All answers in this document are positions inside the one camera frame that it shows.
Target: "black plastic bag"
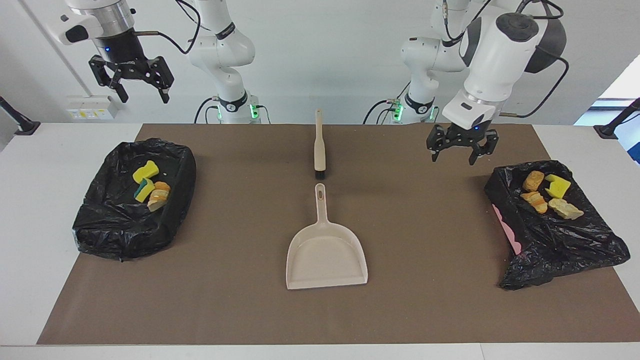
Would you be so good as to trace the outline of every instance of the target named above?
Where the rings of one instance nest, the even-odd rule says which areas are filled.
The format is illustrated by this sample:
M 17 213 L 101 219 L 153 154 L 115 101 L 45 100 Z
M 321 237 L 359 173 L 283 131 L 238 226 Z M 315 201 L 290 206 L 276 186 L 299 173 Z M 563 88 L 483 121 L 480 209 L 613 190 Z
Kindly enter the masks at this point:
M 150 212 L 134 199 L 133 173 L 152 160 L 152 180 L 171 186 L 168 201 Z M 80 252 L 102 258 L 134 259 L 171 243 L 191 204 L 196 163 L 191 150 L 160 139 L 121 143 L 107 155 L 84 197 L 73 225 Z
M 584 211 L 584 215 L 576 220 L 564 220 L 551 208 L 545 214 L 538 214 L 520 197 L 525 192 L 522 185 L 533 170 L 570 181 L 572 185 L 564 199 Z M 548 188 L 548 184 L 545 180 L 539 189 L 547 202 L 551 197 L 543 189 Z M 627 245 L 591 205 L 573 180 L 571 171 L 558 161 L 496 168 L 484 192 L 522 247 L 519 254 L 512 252 L 501 288 L 517 290 L 541 285 L 557 276 L 618 265 L 630 259 Z

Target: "brown mat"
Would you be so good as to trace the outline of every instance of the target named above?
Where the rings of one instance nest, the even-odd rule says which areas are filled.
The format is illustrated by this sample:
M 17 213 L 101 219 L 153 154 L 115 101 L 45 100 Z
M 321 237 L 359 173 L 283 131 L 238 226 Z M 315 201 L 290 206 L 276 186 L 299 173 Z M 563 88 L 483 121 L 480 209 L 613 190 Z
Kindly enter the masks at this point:
M 326 126 L 329 219 L 359 237 L 369 283 L 287 291 L 289 242 L 316 220 L 313 126 L 144 125 L 139 140 L 195 153 L 191 211 L 153 256 L 81 254 L 38 343 L 640 341 L 612 268 L 497 287 L 509 245 L 483 186 L 548 154 L 531 126 L 495 127 L 496 153 L 470 167 L 470 149 L 432 163 L 427 124 Z

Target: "table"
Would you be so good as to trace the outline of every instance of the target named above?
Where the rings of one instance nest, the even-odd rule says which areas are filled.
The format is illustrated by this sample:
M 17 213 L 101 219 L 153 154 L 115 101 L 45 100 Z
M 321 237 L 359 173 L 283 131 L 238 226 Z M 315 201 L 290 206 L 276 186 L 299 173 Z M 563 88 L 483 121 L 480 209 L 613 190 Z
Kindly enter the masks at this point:
M 0 153 L 0 358 L 635 359 L 640 354 L 640 343 L 36 347 L 77 257 L 70 241 L 77 207 L 104 156 L 118 143 L 133 141 L 140 127 L 43 124 L 34 136 L 16 137 Z M 618 142 L 600 139 L 590 127 L 535 130 L 550 156 L 573 170 L 593 205 L 627 242 L 632 259 L 616 271 L 638 306 L 640 281 L 634 276 L 640 261 L 633 254 L 640 241 L 631 220 L 640 210 L 640 168 Z

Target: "beige dustpan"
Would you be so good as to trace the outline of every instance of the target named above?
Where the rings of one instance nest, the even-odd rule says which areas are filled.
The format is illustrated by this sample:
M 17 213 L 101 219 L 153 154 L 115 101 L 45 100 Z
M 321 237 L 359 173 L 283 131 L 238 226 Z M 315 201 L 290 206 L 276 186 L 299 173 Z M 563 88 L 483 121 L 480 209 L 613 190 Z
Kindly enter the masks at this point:
M 287 254 L 287 288 L 306 289 L 366 284 L 362 246 L 351 230 L 329 222 L 323 184 L 316 185 L 318 221 L 302 229 Z

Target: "bin covered with black bag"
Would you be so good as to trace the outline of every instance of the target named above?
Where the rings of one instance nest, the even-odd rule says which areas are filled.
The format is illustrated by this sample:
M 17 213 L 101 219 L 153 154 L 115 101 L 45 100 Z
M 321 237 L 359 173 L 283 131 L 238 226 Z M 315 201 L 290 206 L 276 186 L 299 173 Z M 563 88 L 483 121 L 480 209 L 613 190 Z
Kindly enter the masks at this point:
M 565 220 L 551 208 L 539 214 L 523 198 L 522 187 L 534 170 L 562 177 L 572 183 L 564 199 L 584 212 L 576 220 Z M 548 202 L 544 188 L 539 192 Z M 537 161 L 499 167 L 487 182 L 485 193 L 502 217 L 503 226 L 513 231 L 519 245 L 514 250 L 500 287 L 517 290 L 541 285 L 554 277 L 622 264 L 629 260 L 629 250 L 617 237 L 576 184 L 569 169 L 558 161 Z
M 134 199 L 139 185 L 132 175 L 148 160 L 159 168 L 152 180 L 171 186 L 166 205 L 155 212 Z M 73 225 L 78 250 L 120 261 L 161 250 L 187 215 L 195 180 L 188 147 L 157 138 L 121 143 L 105 158 L 78 211 Z

